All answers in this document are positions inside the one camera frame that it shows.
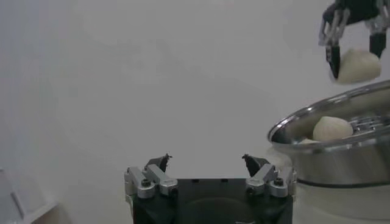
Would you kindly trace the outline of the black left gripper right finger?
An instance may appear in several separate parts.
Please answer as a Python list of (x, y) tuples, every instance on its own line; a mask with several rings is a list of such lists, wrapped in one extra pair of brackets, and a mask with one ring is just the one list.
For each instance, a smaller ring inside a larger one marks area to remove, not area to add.
[(276, 198), (295, 197), (297, 173), (292, 166), (277, 168), (267, 159), (245, 154), (250, 177), (245, 180), (246, 194), (250, 197), (269, 194)]

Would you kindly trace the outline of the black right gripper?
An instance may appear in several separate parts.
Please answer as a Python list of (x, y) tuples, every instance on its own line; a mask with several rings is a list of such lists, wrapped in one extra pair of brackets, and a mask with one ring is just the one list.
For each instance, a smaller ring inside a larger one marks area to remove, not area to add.
[(381, 57), (389, 29), (388, 0), (336, 0), (322, 14), (319, 45), (325, 47), (326, 61), (334, 79), (341, 67), (339, 41), (347, 24), (365, 21), (369, 29), (369, 52)]

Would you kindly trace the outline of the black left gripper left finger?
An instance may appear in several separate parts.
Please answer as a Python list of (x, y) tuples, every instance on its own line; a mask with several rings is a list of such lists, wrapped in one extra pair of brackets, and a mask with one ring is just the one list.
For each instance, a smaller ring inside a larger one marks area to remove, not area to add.
[(140, 199), (150, 199), (155, 194), (161, 194), (168, 198), (176, 198), (179, 182), (165, 173), (170, 158), (171, 156), (166, 154), (150, 159), (142, 169), (128, 167), (124, 173), (126, 197), (135, 195)]

